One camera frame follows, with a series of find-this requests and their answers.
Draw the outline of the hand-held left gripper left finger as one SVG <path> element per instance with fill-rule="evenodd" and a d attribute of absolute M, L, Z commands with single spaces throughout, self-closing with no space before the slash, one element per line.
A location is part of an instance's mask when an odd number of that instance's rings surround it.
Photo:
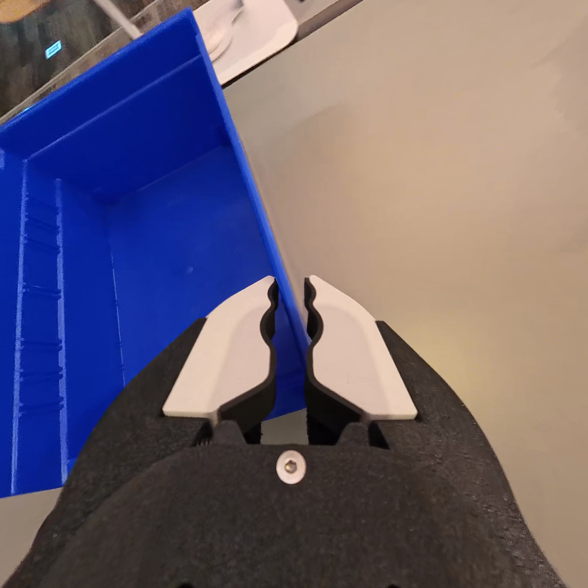
<path fill-rule="evenodd" d="M 279 288 L 266 276 L 211 311 L 163 405 L 166 417 L 235 422 L 260 445 L 261 423 L 276 401 L 277 354 L 272 339 Z"/>

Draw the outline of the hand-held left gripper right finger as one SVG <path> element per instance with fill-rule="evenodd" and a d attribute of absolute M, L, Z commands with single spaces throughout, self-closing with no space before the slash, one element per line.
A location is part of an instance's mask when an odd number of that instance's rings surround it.
<path fill-rule="evenodd" d="M 312 444 L 334 445 L 347 425 L 369 435 L 380 422 L 416 420 L 418 412 L 379 322 L 357 301 L 316 275 L 305 278 L 305 401 Z"/>

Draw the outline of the blue plastic bin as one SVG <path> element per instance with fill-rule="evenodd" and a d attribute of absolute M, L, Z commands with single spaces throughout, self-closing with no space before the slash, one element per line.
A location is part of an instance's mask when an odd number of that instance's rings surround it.
<path fill-rule="evenodd" d="M 266 276 L 273 418 L 305 407 L 302 320 L 191 10 L 1 125 L 1 498 L 63 486 L 125 385 Z"/>

